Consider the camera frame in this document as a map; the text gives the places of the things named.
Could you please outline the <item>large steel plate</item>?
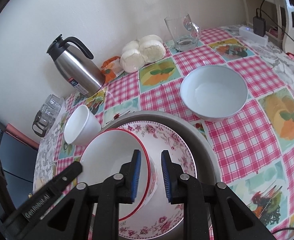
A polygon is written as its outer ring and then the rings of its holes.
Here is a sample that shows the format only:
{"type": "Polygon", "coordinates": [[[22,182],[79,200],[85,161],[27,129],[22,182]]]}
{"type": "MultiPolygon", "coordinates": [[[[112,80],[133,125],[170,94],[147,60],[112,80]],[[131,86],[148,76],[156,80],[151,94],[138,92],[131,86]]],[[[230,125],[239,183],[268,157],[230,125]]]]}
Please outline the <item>large steel plate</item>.
{"type": "Polygon", "coordinates": [[[214,185],[221,180],[218,162],[211,146],[187,121],[164,112],[126,112],[118,117],[106,111],[103,129],[123,128],[144,144],[157,171],[157,188],[150,201],[133,216],[119,221],[119,235],[127,239],[166,239],[183,227],[183,205],[171,205],[165,194],[160,155],[169,151],[171,160],[185,173],[214,185]]]}

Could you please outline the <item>strawberry pattern bowl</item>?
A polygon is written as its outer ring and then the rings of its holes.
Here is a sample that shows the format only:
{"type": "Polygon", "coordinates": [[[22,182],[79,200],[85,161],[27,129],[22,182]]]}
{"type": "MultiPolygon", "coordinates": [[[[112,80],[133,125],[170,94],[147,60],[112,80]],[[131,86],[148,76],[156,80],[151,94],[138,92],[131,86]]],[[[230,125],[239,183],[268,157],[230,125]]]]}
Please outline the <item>strawberry pattern bowl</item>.
{"type": "Polygon", "coordinates": [[[77,182],[91,186],[120,172],[121,166],[131,161],[134,150],[139,150],[142,156],[137,196],[133,204],[119,205],[120,221],[130,218],[144,207],[156,191],[157,171],[146,147],[132,132],[113,128],[97,135],[80,160],[82,173],[77,177],[77,182]]]}

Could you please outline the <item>floral rimmed white plate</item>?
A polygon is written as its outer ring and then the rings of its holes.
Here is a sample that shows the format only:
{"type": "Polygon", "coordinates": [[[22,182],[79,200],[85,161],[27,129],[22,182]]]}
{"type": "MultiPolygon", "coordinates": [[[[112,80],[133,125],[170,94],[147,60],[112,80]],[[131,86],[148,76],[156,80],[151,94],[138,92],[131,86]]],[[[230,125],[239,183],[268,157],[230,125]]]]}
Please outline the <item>floral rimmed white plate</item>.
{"type": "Polygon", "coordinates": [[[197,176],[196,165],[186,143],[172,129],[154,121],[133,121],[97,135],[84,151],[79,182],[93,185],[118,173],[142,155],[135,202],[119,206],[119,235],[127,239],[153,239],[165,235],[183,220],[183,204],[171,205],[164,188],[161,153],[167,150],[185,173],[197,176]]]}

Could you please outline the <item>white square bowl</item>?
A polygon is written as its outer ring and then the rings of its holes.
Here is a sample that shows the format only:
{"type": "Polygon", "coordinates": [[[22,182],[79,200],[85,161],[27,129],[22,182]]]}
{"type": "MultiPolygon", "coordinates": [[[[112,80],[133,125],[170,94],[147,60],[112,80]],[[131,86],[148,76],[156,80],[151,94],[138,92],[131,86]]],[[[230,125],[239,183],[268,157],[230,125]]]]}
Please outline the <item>white square bowl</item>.
{"type": "Polygon", "coordinates": [[[80,105],[69,117],[63,132],[65,142],[87,146],[101,131],[101,124],[86,105],[80,105]]]}

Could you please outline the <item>light blue bowl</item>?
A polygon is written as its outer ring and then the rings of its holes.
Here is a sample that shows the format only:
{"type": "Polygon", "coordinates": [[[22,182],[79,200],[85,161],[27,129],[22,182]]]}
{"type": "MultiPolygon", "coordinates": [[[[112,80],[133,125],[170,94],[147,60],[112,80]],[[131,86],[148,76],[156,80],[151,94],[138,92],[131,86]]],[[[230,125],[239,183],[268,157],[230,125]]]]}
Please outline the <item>light blue bowl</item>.
{"type": "Polygon", "coordinates": [[[180,86],[180,97],[199,118],[218,122],[244,107],[248,87],[243,77],[231,68],[207,65],[187,74],[180,86]]]}

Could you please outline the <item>checkered picture tablecloth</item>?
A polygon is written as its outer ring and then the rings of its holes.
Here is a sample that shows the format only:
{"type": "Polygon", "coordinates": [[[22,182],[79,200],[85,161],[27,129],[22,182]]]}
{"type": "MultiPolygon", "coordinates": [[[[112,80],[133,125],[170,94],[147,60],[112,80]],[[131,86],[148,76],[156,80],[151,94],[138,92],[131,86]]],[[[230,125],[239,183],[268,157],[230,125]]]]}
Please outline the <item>checkered picture tablecloth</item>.
{"type": "Polygon", "coordinates": [[[187,52],[167,42],[163,63],[123,74],[96,96],[73,93],[59,126],[83,104],[101,124],[106,111],[118,117],[137,110],[166,112],[189,122],[215,151],[223,180],[253,202],[277,239],[294,238],[294,97],[266,61],[222,27],[204,30],[199,46],[187,52]],[[244,108],[222,122],[195,116],[179,94],[183,78],[208,64],[235,70],[248,86],[244,108]]]}

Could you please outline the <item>glass coffee pot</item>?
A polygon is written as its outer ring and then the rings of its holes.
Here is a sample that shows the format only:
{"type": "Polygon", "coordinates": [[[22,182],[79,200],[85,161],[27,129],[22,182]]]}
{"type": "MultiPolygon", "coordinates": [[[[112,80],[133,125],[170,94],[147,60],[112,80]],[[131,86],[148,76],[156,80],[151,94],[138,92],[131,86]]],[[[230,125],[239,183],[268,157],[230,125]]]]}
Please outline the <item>glass coffee pot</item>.
{"type": "Polygon", "coordinates": [[[43,115],[42,115],[42,112],[41,111],[38,111],[36,116],[35,116],[35,119],[33,121],[33,124],[32,124],[32,130],[33,132],[43,138],[46,136],[46,132],[48,130],[50,126],[50,121],[46,120],[43,115]]]}

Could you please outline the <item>upturned drinking glass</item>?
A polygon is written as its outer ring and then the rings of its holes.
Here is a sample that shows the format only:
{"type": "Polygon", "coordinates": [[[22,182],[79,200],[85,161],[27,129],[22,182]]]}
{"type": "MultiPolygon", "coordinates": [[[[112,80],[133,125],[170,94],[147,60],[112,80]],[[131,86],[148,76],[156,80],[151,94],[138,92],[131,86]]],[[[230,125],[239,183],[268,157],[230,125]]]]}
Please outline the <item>upturned drinking glass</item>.
{"type": "Polygon", "coordinates": [[[46,103],[42,105],[40,111],[40,123],[46,128],[52,127],[58,116],[58,111],[52,108],[51,106],[47,105],[46,103]]]}
{"type": "Polygon", "coordinates": [[[62,108],[64,101],[65,101],[64,98],[59,98],[58,96],[55,96],[54,94],[50,94],[47,97],[45,104],[47,104],[49,107],[54,109],[56,112],[59,112],[62,108]]]}

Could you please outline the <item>stainless thermos jug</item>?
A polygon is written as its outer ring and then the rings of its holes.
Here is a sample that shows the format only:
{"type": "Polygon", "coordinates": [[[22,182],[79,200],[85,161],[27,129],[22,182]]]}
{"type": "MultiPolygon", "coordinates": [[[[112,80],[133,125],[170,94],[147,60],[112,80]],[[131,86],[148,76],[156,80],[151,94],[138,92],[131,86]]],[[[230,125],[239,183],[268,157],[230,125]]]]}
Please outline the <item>stainless thermos jug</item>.
{"type": "Polygon", "coordinates": [[[94,55],[78,38],[59,35],[48,47],[47,54],[63,78],[86,98],[103,87],[104,74],[93,62],[94,55]]]}

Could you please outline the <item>orange snack packet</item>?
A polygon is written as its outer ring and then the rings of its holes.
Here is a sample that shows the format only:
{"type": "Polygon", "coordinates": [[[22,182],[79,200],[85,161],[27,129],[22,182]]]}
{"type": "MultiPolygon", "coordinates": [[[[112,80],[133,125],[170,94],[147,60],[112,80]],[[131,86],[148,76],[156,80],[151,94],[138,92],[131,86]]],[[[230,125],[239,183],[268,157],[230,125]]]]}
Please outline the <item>orange snack packet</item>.
{"type": "Polygon", "coordinates": [[[101,66],[101,73],[105,76],[105,83],[109,83],[116,79],[124,72],[121,64],[120,57],[114,56],[106,60],[101,66]]]}

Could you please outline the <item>bag of white buns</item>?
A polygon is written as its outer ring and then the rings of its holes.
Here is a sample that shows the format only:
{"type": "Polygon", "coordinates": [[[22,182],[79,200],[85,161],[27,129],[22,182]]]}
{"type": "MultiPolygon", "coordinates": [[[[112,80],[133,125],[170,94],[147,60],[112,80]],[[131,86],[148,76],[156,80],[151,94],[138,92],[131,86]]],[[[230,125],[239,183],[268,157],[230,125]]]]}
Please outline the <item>bag of white buns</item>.
{"type": "Polygon", "coordinates": [[[146,35],[140,40],[126,44],[122,49],[120,65],[127,73],[134,73],[144,65],[154,63],[165,57],[163,40],[157,35],[146,35]]]}

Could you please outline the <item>white power strip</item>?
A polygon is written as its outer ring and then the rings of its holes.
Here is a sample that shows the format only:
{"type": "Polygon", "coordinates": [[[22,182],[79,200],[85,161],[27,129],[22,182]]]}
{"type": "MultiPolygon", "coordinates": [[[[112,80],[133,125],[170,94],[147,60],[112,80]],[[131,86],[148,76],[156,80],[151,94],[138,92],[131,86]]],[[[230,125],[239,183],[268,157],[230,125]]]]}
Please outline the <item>white power strip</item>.
{"type": "Polygon", "coordinates": [[[251,40],[255,43],[258,43],[259,45],[266,46],[268,43],[267,35],[264,35],[264,36],[257,35],[254,33],[254,30],[249,27],[246,27],[246,26],[239,27],[238,31],[241,37],[251,40]]]}

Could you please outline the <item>clear glass mug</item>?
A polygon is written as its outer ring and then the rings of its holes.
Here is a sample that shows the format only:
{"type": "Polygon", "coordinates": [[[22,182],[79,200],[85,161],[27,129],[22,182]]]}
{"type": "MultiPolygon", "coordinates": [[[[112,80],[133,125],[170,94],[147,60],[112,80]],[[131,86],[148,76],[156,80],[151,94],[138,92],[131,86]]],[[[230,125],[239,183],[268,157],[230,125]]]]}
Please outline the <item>clear glass mug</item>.
{"type": "Polygon", "coordinates": [[[189,14],[166,17],[164,20],[176,50],[188,51],[197,47],[201,30],[199,25],[192,21],[189,14]]]}

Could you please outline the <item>black charger adapter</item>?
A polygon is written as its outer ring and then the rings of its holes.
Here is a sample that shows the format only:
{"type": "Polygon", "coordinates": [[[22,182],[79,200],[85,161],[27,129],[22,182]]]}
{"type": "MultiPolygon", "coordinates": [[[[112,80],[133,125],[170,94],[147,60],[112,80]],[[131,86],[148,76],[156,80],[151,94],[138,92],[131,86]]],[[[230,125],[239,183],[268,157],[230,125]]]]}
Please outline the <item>black charger adapter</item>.
{"type": "Polygon", "coordinates": [[[262,17],[253,17],[253,31],[256,35],[264,37],[266,34],[266,20],[262,17]]]}

